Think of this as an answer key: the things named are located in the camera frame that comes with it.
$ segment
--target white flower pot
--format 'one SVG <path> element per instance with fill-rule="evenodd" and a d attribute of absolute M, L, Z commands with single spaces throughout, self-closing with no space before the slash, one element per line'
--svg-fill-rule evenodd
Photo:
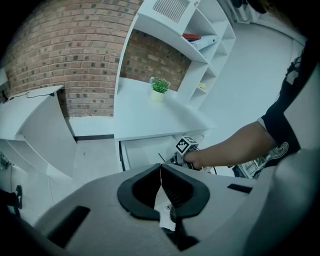
<path fill-rule="evenodd" d="M 161 92 L 157 92 L 155 90 L 151 90 L 149 94 L 149 98 L 153 102 L 164 102 L 165 94 Z"/>

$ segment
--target potted plant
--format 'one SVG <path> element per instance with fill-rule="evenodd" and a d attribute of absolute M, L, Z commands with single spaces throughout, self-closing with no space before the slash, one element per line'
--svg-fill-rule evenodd
<path fill-rule="evenodd" d="M 149 98 L 154 102 L 163 102 L 165 92 L 169 90 L 170 83 L 165 79 L 158 79 L 157 77 L 151 77 L 150 84 L 152 91 L 150 92 Z"/>

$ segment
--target air vent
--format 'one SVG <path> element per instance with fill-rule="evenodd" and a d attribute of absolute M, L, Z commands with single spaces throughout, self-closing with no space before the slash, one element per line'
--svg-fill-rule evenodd
<path fill-rule="evenodd" d="M 178 23 L 189 3 L 189 0 L 157 0 L 153 10 Z"/>

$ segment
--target floor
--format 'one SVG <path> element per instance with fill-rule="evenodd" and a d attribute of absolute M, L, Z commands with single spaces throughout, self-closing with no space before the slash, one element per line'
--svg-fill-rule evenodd
<path fill-rule="evenodd" d="M 113 139 L 78 141 L 73 178 L 27 173 L 18 167 L 0 171 L 0 189 L 14 192 L 22 185 L 21 217 L 31 225 L 50 207 L 84 184 L 118 172 L 116 148 Z"/>

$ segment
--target white drawer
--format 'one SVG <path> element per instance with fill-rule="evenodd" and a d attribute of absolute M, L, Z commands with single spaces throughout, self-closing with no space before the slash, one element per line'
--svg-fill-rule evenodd
<path fill-rule="evenodd" d="M 175 151 L 177 140 L 174 136 L 144 138 L 121 141 L 120 153 L 125 171 L 140 166 L 164 163 Z"/>

